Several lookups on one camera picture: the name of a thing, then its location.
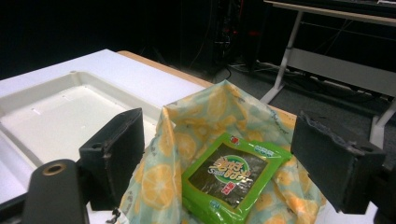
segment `metal stand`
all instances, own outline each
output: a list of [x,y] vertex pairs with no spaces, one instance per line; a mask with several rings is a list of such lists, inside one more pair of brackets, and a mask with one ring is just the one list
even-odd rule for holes
[[280,64],[279,72],[277,73],[275,85],[260,99],[260,102],[264,104],[269,104],[272,101],[272,99],[274,99],[274,97],[282,90],[284,86],[284,83],[282,82],[283,74],[285,73],[286,66],[288,65],[290,52],[291,49],[293,48],[294,39],[296,38],[298,29],[300,28],[300,22],[303,15],[304,13],[302,11],[298,11],[293,29],[291,31],[289,43],[286,46],[285,54],[283,55],[282,63]]
[[[395,74],[392,72],[334,59],[325,55],[319,55],[301,49],[295,49],[293,44],[297,36],[304,12],[299,8],[294,9],[298,9],[298,14],[291,31],[289,43],[283,55],[279,72],[276,76],[275,85],[260,99],[262,103],[269,104],[282,90],[284,87],[282,79],[288,65],[345,83],[352,83],[363,87],[364,89],[378,91],[386,95],[393,96],[395,94],[393,86],[389,85],[395,80]],[[389,109],[380,118],[378,116],[373,118],[370,142],[377,147],[383,148],[385,125],[395,112],[396,100],[392,102]]]
[[370,131],[370,142],[377,147],[384,147],[384,132],[385,125],[392,118],[396,112],[396,100],[393,100],[392,104],[387,111],[381,116],[374,116],[372,122],[372,128]]

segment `green package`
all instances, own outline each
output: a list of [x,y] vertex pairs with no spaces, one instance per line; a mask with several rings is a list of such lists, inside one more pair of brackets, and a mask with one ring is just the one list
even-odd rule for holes
[[183,173],[183,205],[204,223],[245,223],[265,185],[290,158],[272,143],[224,133]]

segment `table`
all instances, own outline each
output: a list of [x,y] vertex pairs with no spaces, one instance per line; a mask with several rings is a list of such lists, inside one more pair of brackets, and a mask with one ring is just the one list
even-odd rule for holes
[[[394,88],[393,85],[396,83],[396,73],[319,55],[306,50],[297,49],[293,46],[295,37],[297,36],[299,30],[301,19],[305,12],[355,21],[383,24],[387,26],[396,26],[395,18],[377,16],[375,14],[368,15],[355,13],[353,12],[353,8],[350,9],[352,11],[351,12],[328,9],[325,7],[310,7],[307,5],[302,6],[289,3],[290,1],[287,3],[283,1],[264,2],[271,4],[274,7],[296,10],[298,11],[298,14],[291,31],[289,43],[286,46],[285,53],[283,55],[274,87],[261,98],[261,102],[266,104],[270,103],[272,99],[274,99],[274,97],[282,90],[284,87],[283,75],[287,66],[299,68],[313,74],[329,77],[331,79],[362,87],[367,90],[377,91],[388,96],[396,96],[396,88]],[[374,145],[383,148],[385,125],[395,112],[396,100],[393,100],[389,109],[385,111],[382,116],[374,116],[370,133],[370,142],[372,142]]]
[[[212,86],[209,82],[155,63],[131,52],[120,51],[116,53],[105,49],[75,60],[2,80],[0,81],[0,97],[46,82],[73,70],[90,71],[100,78],[121,86],[147,101],[151,101],[157,106],[170,104]],[[0,169],[0,176],[3,178],[3,183],[7,183],[7,185],[0,185],[2,192],[0,203],[6,201],[6,197],[10,199],[26,192],[30,174],[35,169],[32,164],[13,152],[12,147],[3,137],[0,134],[0,168],[2,168]],[[364,223],[363,220],[370,223],[373,220],[375,207],[371,205],[369,211],[368,216],[358,217],[353,222],[351,220],[356,218],[337,215],[333,208],[327,204],[319,213],[317,224],[329,223],[331,219],[333,223]],[[89,211],[89,215],[91,223],[102,223],[103,220],[111,217],[111,211]]]

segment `white tray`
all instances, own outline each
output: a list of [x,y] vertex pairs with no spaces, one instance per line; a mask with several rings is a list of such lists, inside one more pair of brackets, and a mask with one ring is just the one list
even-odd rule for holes
[[0,131],[35,166],[79,159],[78,149],[117,114],[141,107],[146,144],[160,108],[84,72],[0,98]]

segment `patterned fabric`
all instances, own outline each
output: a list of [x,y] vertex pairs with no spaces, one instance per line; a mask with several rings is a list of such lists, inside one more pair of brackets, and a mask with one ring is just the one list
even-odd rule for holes
[[[165,106],[122,198],[120,210],[127,218],[120,223],[201,223],[182,206],[182,172],[225,132],[290,150],[295,119],[228,81]],[[266,186],[247,223],[314,223],[323,204],[319,189],[293,157]]]

